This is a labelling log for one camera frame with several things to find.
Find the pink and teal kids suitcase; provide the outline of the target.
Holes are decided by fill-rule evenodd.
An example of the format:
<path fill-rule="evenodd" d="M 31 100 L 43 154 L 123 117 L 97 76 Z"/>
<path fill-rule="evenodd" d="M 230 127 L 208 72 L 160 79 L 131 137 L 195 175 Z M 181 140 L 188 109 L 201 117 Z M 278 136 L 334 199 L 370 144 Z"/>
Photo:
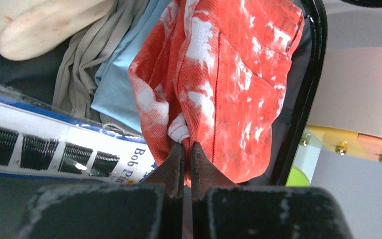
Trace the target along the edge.
<path fill-rule="evenodd" d="M 291 71 L 288 74 L 287 94 L 292 97 L 292 100 L 291 101 L 287 100 L 284 102 L 284 110 L 280 114 L 280 120 L 286 123 L 286 129 L 281 131 L 279 134 L 280 137 L 282 137 L 282 143 L 279 148 L 278 156 L 276 158 L 276 161 L 273 167 L 272 178 L 270 179 L 269 184 L 266 186 L 285 186 L 285 180 L 289 173 L 290 167 L 293 163 L 294 156 L 297 150 L 297 144 L 302 136 L 303 129 L 307 122 L 307 118 L 308 118 L 309 111 L 314 99 L 316 87 L 320 79 L 321 70 L 322 70 L 323 61 L 324 61 L 326 38 L 327 38 L 327 18 L 326 18 L 323 2 L 320 0 L 300 0 L 298 1 L 298 5 L 303 8 L 303 15 L 305 17 L 305 23 L 306 23 L 306 27 L 304 28 L 302 37 L 310 38 L 311 52 L 304 53 L 304 57 L 308 59 L 308 63 L 306 67 L 300 67 L 296 63 L 293 63 L 291 65 Z M 43 105 L 41 102 L 36 101 L 35 99 L 30 98 L 26 95 L 23 95 L 10 88 L 6 88 L 2 85 L 0 85 L 0 92 L 6 96 L 13 97 L 17 100 L 23 100 L 27 103 L 32 103 L 38 107 L 42 107 L 44 109 L 49 110 L 47 106 Z M 120 183 L 102 182 L 102 181 L 85 180 L 85 179 L 83 180 L 66 179 L 66 178 L 50 178 L 50 179 L 60 180 L 63 182 L 62 185 L 91 184 L 91 183 L 122 185 Z M 193 219 L 191 183 L 192 181 L 191 181 L 190 152 L 185 151 L 184 179 L 183 179 L 183 186 L 184 186 L 183 220 L 185 218 L 191 219 L 191 220 Z"/>

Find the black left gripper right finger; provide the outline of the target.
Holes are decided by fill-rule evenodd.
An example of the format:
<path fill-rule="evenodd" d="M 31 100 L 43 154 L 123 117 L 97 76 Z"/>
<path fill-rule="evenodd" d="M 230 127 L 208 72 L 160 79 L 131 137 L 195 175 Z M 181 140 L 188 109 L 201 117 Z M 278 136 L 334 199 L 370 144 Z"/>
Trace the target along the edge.
<path fill-rule="evenodd" d="M 316 187 L 239 186 L 207 158 L 190 151 L 196 239 L 350 239 L 335 198 Z"/>

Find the red white tie-dye garment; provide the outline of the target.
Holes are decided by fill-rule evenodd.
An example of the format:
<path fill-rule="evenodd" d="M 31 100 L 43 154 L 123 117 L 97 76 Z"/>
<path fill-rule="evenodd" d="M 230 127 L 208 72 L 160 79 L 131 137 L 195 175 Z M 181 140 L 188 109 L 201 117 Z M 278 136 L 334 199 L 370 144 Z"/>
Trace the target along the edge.
<path fill-rule="evenodd" d="M 199 142 L 231 181 L 262 175 L 303 33 L 291 0 L 174 0 L 128 69 L 156 163 Z"/>

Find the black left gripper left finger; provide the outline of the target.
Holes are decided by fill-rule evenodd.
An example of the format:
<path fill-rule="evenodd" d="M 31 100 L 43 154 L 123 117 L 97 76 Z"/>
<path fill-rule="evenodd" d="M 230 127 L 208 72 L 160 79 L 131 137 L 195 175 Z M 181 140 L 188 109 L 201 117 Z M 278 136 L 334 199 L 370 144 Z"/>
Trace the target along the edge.
<path fill-rule="evenodd" d="M 28 202 L 18 239 L 180 239 L 185 150 L 139 184 L 52 185 Z"/>

